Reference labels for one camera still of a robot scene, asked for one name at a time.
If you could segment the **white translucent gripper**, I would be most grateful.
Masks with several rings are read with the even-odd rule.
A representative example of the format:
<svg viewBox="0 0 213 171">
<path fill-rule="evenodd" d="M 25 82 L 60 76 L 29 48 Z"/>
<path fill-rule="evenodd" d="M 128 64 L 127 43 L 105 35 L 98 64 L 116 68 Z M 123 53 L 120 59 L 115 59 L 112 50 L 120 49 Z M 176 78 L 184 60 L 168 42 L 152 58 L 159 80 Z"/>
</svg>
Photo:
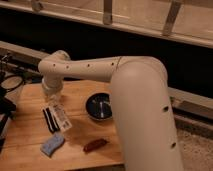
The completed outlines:
<svg viewBox="0 0 213 171">
<path fill-rule="evenodd" d="M 59 131 L 66 132 L 72 127 L 70 120 L 68 119 L 63 105 L 60 103 L 60 97 L 58 95 L 52 95 L 46 98 L 46 106 L 43 108 L 49 108 L 51 114 L 55 117 Z"/>
</svg>

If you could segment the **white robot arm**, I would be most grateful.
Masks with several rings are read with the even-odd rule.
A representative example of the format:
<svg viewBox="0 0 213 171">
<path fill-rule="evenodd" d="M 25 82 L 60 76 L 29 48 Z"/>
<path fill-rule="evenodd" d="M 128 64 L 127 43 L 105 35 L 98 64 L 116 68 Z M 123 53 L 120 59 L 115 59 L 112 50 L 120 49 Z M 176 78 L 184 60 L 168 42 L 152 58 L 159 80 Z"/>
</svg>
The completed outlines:
<svg viewBox="0 0 213 171">
<path fill-rule="evenodd" d="M 56 51 L 38 64 L 42 87 L 51 96 L 63 79 L 107 82 L 110 105 L 126 171 L 184 171 L 167 71 L 150 56 L 117 56 L 73 61 Z"/>
</svg>

